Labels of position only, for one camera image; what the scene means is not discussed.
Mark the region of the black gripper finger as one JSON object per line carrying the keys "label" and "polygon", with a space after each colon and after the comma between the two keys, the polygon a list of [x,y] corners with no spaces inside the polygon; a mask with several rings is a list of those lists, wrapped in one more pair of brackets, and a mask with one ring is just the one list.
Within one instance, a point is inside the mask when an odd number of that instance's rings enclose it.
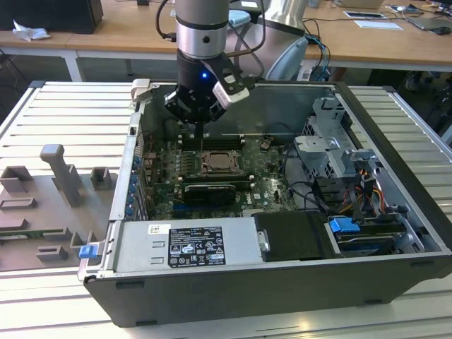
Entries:
{"label": "black gripper finger", "polygon": [[194,135],[201,137],[201,111],[193,93],[174,91],[165,96],[165,108],[180,122],[194,125]]}
{"label": "black gripper finger", "polygon": [[204,135],[204,126],[212,121],[217,121],[226,110],[221,106],[220,103],[215,103],[211,107],[202,107],[200,115],[200,138]]}

